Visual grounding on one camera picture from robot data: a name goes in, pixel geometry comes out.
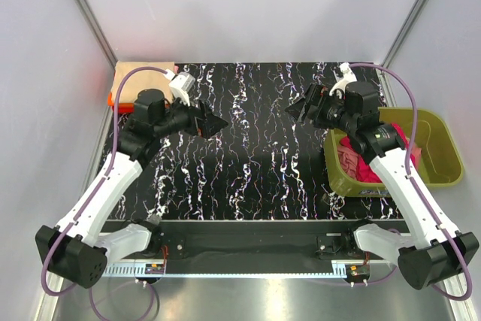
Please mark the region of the beige t shirt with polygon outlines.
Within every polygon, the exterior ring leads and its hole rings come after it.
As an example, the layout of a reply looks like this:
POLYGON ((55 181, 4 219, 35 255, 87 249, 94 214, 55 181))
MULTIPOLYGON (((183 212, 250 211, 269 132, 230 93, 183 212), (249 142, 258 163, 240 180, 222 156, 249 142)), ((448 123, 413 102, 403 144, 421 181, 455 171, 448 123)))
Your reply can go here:
MULTIPOLYGON (((115 67, 113 84, 110 92, 116 97, 119 85, 123 78, 132 70, 145 66, 161 68, 174 72, 174 62, 121 62, 118 61, 115 67)), ((163 92, 168 101, 173 99, 169 89, 170 80, 161 72, 143 70, 133 74, 125 83, 119 97, 119 102, 134 103, 139 92, 145 89, 159 89, 163 92)))

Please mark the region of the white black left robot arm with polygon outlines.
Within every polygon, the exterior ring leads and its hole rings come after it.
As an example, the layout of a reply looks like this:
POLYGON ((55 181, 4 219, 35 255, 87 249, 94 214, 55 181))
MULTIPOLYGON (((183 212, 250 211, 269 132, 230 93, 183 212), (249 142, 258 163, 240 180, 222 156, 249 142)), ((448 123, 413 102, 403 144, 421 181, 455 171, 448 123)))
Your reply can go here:
POLYGON ((162 91, 140 92, 123 129, 114 132, 113 149, 89 188, 54 227, 42 226, 35 235, 44 291, 57 294, 47 285, 47 273, 89 289, 110 264, 134 253, 157 255, 162 248, 158 222, 137 220, 101 235, 107 218, 159 152, 162 139, 179 132, 208 139, 227 126, 205 101, 186 105, 177 98, 166 105, 162 91))

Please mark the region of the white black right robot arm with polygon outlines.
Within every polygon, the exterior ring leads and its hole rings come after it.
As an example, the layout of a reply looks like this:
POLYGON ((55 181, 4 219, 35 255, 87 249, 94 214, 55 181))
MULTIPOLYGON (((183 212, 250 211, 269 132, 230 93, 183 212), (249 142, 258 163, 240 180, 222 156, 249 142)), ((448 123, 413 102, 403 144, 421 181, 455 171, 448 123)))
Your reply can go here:
POLYGON ((479 241, 473 233, 461 232, 437 205, 411 162, 401 134, 380 120, 372 84, 354 81, 343 90, 312 84, 285 111, 297 122, 346 133, 351 147, 381 179, 401 211, 409 236, 360 221, 348 231, 353 249, 391 262, 417 290, 467 273, 479 241))

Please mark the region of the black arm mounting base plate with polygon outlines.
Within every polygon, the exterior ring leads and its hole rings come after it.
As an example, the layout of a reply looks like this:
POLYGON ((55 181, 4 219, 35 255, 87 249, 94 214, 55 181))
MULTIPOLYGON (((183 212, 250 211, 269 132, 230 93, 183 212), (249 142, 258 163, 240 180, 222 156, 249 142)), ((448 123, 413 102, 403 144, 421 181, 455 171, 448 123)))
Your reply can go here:
POLYGON ((287 221, 192 221, 160 223, 162 244, 168 255, 132 253, 124 259, 185 259, 202 253, 317 255, 320 259, 363 260, 339 250, 342 234, 357 226, 357 220, 287 221))

